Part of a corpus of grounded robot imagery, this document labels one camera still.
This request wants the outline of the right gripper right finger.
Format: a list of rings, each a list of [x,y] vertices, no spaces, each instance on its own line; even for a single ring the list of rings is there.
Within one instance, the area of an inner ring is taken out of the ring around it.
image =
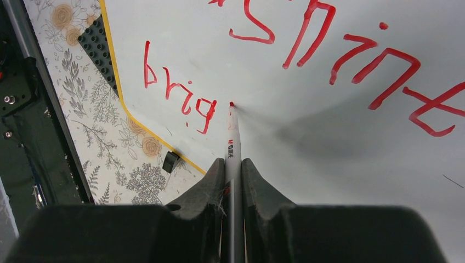
[[[430,227],[392,205],[297,205],[242,161],[249,262],[445,262]]]

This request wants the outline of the dark grey building baseplate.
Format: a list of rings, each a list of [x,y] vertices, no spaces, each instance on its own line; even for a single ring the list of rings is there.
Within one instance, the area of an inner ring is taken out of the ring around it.
[[[119,97],[112,58],[109,50],[109,43],[107,41],[102,16],[99,16],[87,29],[85,29],[85,31],[78,37],[78,43],[100,71],[104,80],[110,85],[111,90],[117,97]]]

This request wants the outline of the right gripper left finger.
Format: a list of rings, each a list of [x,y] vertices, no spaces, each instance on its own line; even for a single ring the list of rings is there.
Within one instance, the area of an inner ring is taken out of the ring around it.
[[[166,205],[43,208],[6,262],[219,262],[224,164]]]

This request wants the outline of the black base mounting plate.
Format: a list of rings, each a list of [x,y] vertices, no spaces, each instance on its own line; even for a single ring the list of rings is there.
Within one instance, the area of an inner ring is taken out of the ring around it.
[[[18,231],[93,200],[23,1],[1,1],[1,185]]]

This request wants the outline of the floral table mat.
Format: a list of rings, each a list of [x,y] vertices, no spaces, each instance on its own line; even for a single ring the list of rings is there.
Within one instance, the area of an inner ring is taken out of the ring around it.
[[[97,204],[166,204],[203,177],[189,163],[162,169],[168,148],[124,111],[79,44],[98,1],[25,1],[90,193]]]

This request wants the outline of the yellow framed whiteboard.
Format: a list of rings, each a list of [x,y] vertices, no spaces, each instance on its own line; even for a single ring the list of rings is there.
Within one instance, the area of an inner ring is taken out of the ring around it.
[[[464,262],[464,1],[101,1],[120,102],[199,171],[418,211]]]

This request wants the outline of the red whiteboard marker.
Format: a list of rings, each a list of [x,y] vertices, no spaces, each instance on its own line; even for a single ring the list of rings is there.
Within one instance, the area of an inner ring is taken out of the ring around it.
[[[226,134],[221,262],[245,262],[241,140],[236,108],[232,101],[229,103]]]

